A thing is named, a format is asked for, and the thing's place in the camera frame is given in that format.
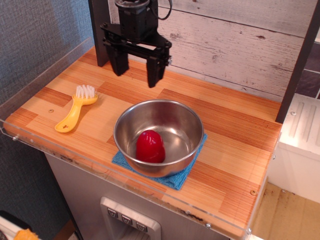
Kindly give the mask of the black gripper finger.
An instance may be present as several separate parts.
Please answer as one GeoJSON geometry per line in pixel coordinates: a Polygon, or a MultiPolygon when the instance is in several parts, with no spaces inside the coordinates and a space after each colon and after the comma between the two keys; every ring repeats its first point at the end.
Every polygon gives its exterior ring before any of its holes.
{"type": "Polygon", "coordinates": [[[156,57],[149,57],[146,62],[148,87],[153,88],[164,76],[165,63],[156,57]]]}
{"type": "Polygon", "coordinates": [[[128,54],[111,46],[106,46],[107,55],[113,72],[121,76],[129,69],[128,54]]]}

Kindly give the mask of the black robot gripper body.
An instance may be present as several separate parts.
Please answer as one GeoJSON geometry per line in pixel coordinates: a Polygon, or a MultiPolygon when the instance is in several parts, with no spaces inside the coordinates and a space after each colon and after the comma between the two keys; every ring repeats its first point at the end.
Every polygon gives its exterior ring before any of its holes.
{"type": "Polygon", "coordinates": [[[148,59],[155,57],[162,60],[165,66],[171,62],[169,49],[172,44],[158,33],[160,17],[157,3],[116,3],[119,23],[103,23],[103,44],[111,46],[130,55],[148,59]]]}

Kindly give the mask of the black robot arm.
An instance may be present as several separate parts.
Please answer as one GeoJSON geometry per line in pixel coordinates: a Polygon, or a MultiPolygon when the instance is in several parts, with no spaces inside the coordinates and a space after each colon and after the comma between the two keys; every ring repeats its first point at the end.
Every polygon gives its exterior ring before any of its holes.
{"type": "Polygon", "coordinates": [[[170,65],[172,43],[158,33],[159,17],[156,0],[116,0],[119,24],[104,23],[103,44],[113,72],[121,76],[129,69],[129,57],[133,55],[146,60],[148,87],[160,81],[165,68],[170,65]]]}

